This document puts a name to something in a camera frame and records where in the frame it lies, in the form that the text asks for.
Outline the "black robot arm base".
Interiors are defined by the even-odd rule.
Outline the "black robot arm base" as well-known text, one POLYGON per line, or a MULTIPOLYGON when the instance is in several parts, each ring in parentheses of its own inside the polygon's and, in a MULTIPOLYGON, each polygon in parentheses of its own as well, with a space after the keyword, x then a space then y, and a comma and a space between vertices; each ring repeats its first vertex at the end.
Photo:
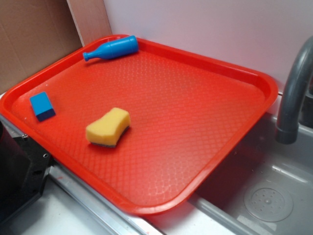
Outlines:
POLYGON ((31 137, 12 137, 0 125, 0 224, 43 194, 51 154, 31 137))

